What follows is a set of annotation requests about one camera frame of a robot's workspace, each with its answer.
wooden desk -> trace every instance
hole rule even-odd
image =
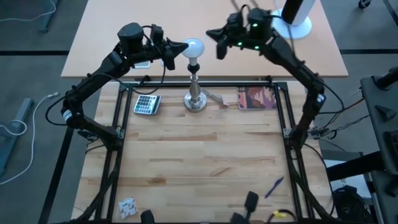
[[[103,87],[97,122],[111,125],[118,86]],[[139,211],[151,209],[157,222],[228,222],[233,212],[243,213],[250,190],[260,195],[252,220],[266,220],[278,208],[294,210],[277,110],[241,111],[236,88],[209,90],[223,95],[230,108],[222,109],[209,99],[203,112],[190,113],[182,103],[186,88],[163,88],[157,92],[162,103],[155,116],[131,112],[113,221],[140,222],[139,215],[121,220],[117,202],[131,196]],[[289,83],[289,91],[298,120],[305,92],[297,82]],[[319,150],[316,141],[307,143]],[[86,155],[72,218],[99,191],[105,154],[105,148],[99,148]],[[303,159],[311,191],[330,211],[331,192],[320,158],[305,147]],[[264,199],[282,176],[283,182]]]
[[[239,5],[250,4],[236,0]],[[276,9],[274,1],[258,1],[264,9]],[[117,33],[131,22],[140,25],[152,23],[162,26],[165,37],[183,41],[195,37],[205,43],[205,53],[198,59],[199,77],[266,77],[292,78],[282,67],[259,57],[252,50],[228,49],[224,60],[216,59],[216,43],[206,36],[208,29],[223,27],[235,9],[229,0],[91,0],[88,1],[75,40],[63,68],[63,77],[85,77],[93,73],[119,41]],[[348,72],[341,58],[333,33],[320,1],[310,13],[313,28],[302,40],[295,40],[295,50],[300,60],[323,77],[346,77]],[[188,59],[179,55],[176,69],[167,71],[167,77],[185,77]],[[131,70],[125,77],[160,77],[163,68],[155,61],[149,69]]]

white light bulb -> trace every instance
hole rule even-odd
[[[196,65],[197,58],[205,51],[204,43],[196,38],[184,40],[184,43],[188,44],[188,48],[182,52],[182,55],[189,58],[190,65]]]

black metal frame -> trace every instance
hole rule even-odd
[[[133,83],[126,83],[127,86],[120,86],[119,88],[119,93],[118,93],[118,98],[116,100],[116,107],[114,110],[114,117],[113,117],[113,123],[112,127],[116,128],[118,125],[119,121],[119,114],[121,110],[121,105],[122,105],[122,98],[124,96],[124,93],[127,92],[127,101],[126,101],[126,107],[124,109],[124,114],[123,114],[123,121],[122,121],[122,126],[121,126],[121,139],[122,142],[124,142],[124,135],[125,135],[125,130],[127,130],[127,124],[128,124],[128,118],[129,118],[129,113],[130,113],[130,107],[131,107],[131,98],[133,88],[142,88],[142,87],[156,87],[159,85],[159,82],[147,82],[145,83],[144,86],[140,86],[139,82],[133,82]],[[189,88],[190,82],[164,82],[162,85],[162,88],[178,88],[178,87],[184,87],[184,88]],[[292,159],[292,154],[291,150],[292,148],[289,146],[288,138],[284,136],[284,129],[286,129],[286,122],[284,119],[284,112],[282,109],[282,102],[281,102],[281,96],[279,91],[282,90],[284,93],[284,98],[285,98],[285,103],[286,103],[286,108],[287,108],[287,115],[289,117],[289,122],[290,122],[290,127],[293,127],[295,125],[295,120],[294,120],[294,114],[292,110],[292,105],[290,102],[290,96],[289,96],[289,89],[287,87],[286,82],[276,82],[273,83],[271,79],[268,79],[268,81],[228,81],[228,82],[218,82],[218,81],[211,81],[211,82],[200,82],[200,86],[202,87],[237,87],[237,86],[266,86],[270,87],[274,90],[275,92],[275,98],[277,102],[277,112],[279,115],[279,121],[280,121],[280,127],[281,127],[281,135],[284,139],[284,147],[285,147],[285,154],[286,154],[286,159]],[[53,173],[53,177],[50,183],[49,191],[47,192],[47,196],[45,199],[45,203],[42,209],[42,213],[40,215],[39,223],[48,223],[49,216],[50,216],[50,211],[53,205],[53,201],[55,199],[56,193],[57,193],[57,188],[58,184],[62,175],[62,170],[63,166],[65,164],[65,160],[67,158],[67,153],[70,145],[70,141],[72,140],[72,135],[73,135],[73,129],[72,128],[67,128],[67,131],[65,133],[65,137],[62,143],[60,155],[58,157],[57,165],[55,166],[55,170]],[[113,151],[107,151],[106,157],[105,157],[105,162],[104,162],[104,169],[103,169],[103,175],[101,178],[101,187],[100,190],[97,194],[97,196],[94,198],[90,206],[86,209],[86,211],[83,213],[82,216],[80,216],[76,220],[71,220],[70,223],[112,223],[111,220],[113,219],[113,211],[114,211],[114,204],[116,200],[116,191],[118,187],[118,180],[119,180],[119,172],[121,168],[121,158],[123,155],[123,147],[120,148],[120,150],[116,151],[116,161],[115,165],[113,168],[113,171],[109,174],[109,169],[110,169],[110,163],[111,163],[111,158],[113,155]],[[303,157],[301,151],[296,152],[297,156],[297,162],[298,162],[298,168],[299,168],[299,173],[301,176],[301,179],[304,181],[305,185],[308,186],[308,181],[307,181],[307,175],[305,173],[305,167],[303,163]],[[295,214],[298,219],[303,218],[303,211],[301,208],[300,204],[300,198],[299,198],[299,192],[297,188],[297,183],[294,181],[292,177],[292,169],[295,169],[294,165],[292,162],[287,163],[287,167],[289,170],[289,176],[290,176],[290,184],[292,188],[292,196],[293,196],[293,203],[294,203],[294,208],[295,208]],[[111,188],[110,196],[109,196],[109,205],[108,205],[108,211],[106,214],[106,219],[101,219],[102,211],[103,211],[103,200],[104,200],[104,195],[108,191],[108,189]],[[309,202],[308,198],[305,196],[305,205],[307,208],[307,213],[309,219],[315,219],[315,214],[313,211],[313,206]],[[88,221],[88,219],[91,217],[95,210],[95,219],[94,221]]]

small card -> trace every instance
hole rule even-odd
[[[264,86],[238,87],[238,106],[241,110],[276,109],[274,90]]]
[[[119,211],[122,219],[137,213],[137,205],[134,197],[127,198],[122,202],[119,202]]]

calculator keypad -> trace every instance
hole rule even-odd
[[[140,95],[138,97],[136,107],[134,108],[134,112],[140,114],[152,114],[156,98],[156,96],[152,95]]]

